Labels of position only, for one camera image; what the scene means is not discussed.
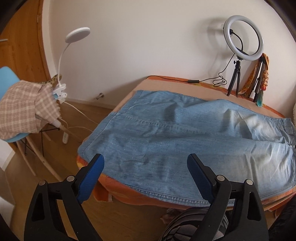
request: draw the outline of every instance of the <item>tripod leg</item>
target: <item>tripod leg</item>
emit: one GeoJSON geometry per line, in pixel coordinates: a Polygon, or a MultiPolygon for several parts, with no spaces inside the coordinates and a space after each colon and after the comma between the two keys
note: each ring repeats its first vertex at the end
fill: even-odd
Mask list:
{"type": "Polygon", "coordinates": [[[237,73],[237,90],[236,90],[237,97],[239,95],[239,81],[240,81],[240,70],[238,70],[238,73],[237,73]]]}
{"type": "Polygon", "coordinates": [[[231,81],[230,81],[230,84],[229,84],[229,87],[228,87],[227,96],[229,96],[230,93],[231,93],[231,91],[232,91],[232,88],[234,86],[235,79],[237,78],[237,72],[238,72],[238,69],[235,68],[234,69],[234,72],[233,72],[233,75],[232,75],[232,78],[231,78],[231,81]]]}

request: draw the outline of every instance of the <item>ring light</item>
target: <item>ring light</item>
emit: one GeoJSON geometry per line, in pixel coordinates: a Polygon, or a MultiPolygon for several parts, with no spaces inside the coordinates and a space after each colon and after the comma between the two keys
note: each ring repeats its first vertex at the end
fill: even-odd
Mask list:
{"type": "Polygon", "coordinates": [[[258,27],[250,19],[248,19],[244,16],[240,16],[240,15],[231,16],[230,18],[228,18],[226,20],[223,29],[224,29],[224,37],[225,37],[225,40],[226,40],[229,48],[238,57],[240,57],[241,59],[249,60],[249,61],[257,60],[261,57],[261,55],[263,53],[263,48],[264,48],[263,37],[262,37],[258,27]],[[239,51],[239,49],[237,49],[237,47],[235,47],[234,43],[232,42],[231,37],[230,37],[230,26],[235,21],[243,21],[243,22],[249,24],[256,32],[257,37],[258,37],[258,41],[259,41],[259,46],[258,46],[257,51],[254,54],[248,55],[246,53],[242,53],[241,51],[239,51]]]}

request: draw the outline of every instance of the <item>white extension socket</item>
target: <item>white extension socket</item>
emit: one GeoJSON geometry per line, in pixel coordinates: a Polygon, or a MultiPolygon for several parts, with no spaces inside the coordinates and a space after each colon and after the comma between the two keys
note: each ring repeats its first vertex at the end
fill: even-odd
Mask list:
{"type": "Polygon", "coordinates": [[[64,144],[67,144],[68,143],[68,140],[69,140],[69,134],[64,132],[64,135],[63,135],[63,143],[64,144]]]}

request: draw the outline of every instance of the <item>blue gripper pad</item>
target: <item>blue gripper pad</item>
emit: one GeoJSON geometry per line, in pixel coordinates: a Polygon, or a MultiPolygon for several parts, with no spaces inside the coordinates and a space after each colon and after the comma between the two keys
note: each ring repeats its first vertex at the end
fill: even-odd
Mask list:
{"type": "Polygon", "coordinates": [[[211,181],[207,178],[207,176],[204,174],[200,165],[198,164],[198,162],[194,159],[194,157],[192,155],[193,154],[189,155],[187,158],[187,168],[188,168],[202,198],[204,200],[207,200],[209,203],[213,203],[213,201],[214,201],[214,195],[212,193],[213,185],[212,185],[211,181]]]}
{"type": "Polygon", "coordinates": [[[77,200],[80,204],[89,199],[91,192],[93,191],[94,186],[104,169],[104,164],[104,157],[99,155],[91,169],[85,175],[83,181],[80,183],[77,196],[77,200]]]}

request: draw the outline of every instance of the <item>teal tassel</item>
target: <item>teal tassel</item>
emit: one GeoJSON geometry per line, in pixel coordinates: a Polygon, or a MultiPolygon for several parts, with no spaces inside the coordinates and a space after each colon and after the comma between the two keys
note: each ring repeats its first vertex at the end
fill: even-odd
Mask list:
{"type": "Polygon", "coordinates": [[[263,103],[263,90],[259,91],[258,99],[257,99],[257,106],[262,107],[263,103]]]}

